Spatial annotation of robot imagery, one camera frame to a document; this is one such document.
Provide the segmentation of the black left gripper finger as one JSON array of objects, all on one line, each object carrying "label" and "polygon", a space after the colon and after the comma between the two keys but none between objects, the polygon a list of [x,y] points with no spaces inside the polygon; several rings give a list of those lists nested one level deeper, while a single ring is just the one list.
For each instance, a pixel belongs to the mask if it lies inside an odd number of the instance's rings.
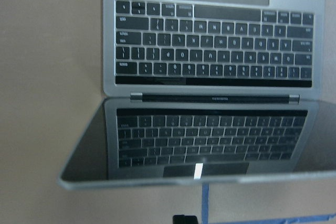
[{"label": "black left gripper finger", "polygon": [[172,224],[197,224],[196,216],[174,215]]}]

